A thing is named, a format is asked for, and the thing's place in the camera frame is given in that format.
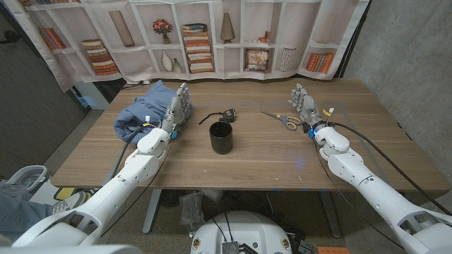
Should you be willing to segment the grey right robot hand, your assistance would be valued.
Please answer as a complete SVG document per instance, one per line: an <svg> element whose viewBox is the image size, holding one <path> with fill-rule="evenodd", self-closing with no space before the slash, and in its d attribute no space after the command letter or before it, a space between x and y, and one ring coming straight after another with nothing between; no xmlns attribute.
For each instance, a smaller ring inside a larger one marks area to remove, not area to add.
<svg viewBox="0 0 452 254"><path fill-rule="evenodd" d="M314 99L301 84L296 84L296 88L291 91L291 96L292 99L288 102L297 110L305 133L319 131L326 127L326 122L322 119Z"/></svg>

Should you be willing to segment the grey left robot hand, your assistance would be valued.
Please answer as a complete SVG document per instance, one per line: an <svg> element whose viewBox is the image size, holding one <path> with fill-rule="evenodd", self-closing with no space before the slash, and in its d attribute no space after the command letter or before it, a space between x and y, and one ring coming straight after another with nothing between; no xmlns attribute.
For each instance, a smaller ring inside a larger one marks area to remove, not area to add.
<svg viewBox="0 0 452 254"><path fill-rule="evenodd" d="M190 117L191 108L190 90L186 83L182 83L167 107L161 129L167 133L179 132Z"/></svg>

